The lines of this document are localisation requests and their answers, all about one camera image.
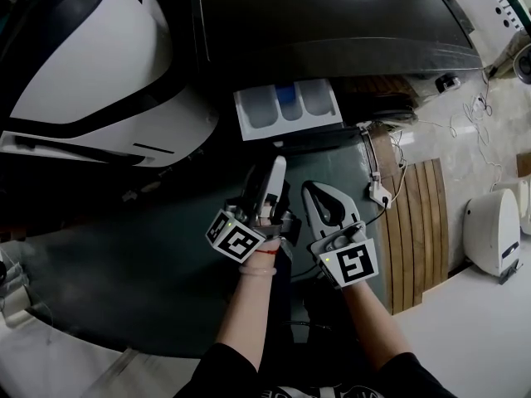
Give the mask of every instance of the black pants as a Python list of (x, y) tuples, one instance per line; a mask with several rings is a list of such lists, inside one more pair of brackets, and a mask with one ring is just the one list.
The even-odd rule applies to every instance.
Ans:
[(308, 342), (294, 343), (291, 326), (283, 324), (291, 320), (292, 284), (291, 261), (281, 248), (275, 267), (260, 367), (262, 381), (277, 386), (335, 386), (353, 371), (369, 376), (343, 295), (326, 278), (304, 282), (304, 306), (311, 326)]

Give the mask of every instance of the person's left arm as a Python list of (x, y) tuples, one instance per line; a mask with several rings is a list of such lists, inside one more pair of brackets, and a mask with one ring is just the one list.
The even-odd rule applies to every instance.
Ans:
[[(277, 251), (279, 247), (280, 239), (264, 243), (259, 250)], [(244, 265), (269, 271), (275, 265), (275, 255), (255, 252)], [(272, 279), (270, 274), (241, 275), (216, 344), (202, 358), (192, 380), (176, 398), (223, 393), (248, 398), (257, 392)]]

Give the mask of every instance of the ar tag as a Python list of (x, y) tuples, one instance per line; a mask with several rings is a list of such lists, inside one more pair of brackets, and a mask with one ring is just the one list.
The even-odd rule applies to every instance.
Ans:
[(341, 288), (378, 275), (373, 239), (332, 250), (319, 258)]
[(239, 263), (249, 258), (266, 240), (223, 210), (217, 213), (205, 236), (212, 248)]

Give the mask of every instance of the black sleeve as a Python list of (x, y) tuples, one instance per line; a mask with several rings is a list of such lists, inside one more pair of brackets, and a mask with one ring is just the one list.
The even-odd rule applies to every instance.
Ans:
[(239, 352), (221, 343), (203, 356), (192, 379), (174, 398), (258, 395), (258, 374)]
[(411, 353), (394, 357), (377, 374), (378, 391), (386, 398), (455, 398)]

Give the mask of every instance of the white power adapter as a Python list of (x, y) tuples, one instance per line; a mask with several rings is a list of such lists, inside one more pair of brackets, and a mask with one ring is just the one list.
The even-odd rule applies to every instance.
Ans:
[[(373, 201), (375, 201), (379, 206), (383, 206), (385, 209), (391, 208), (391, 193), (378, 181), (373, 181), (370, 183), (368, 188), (368, 194)], [(387, 198), (387, 206), (383, 201), (383, 198)]]

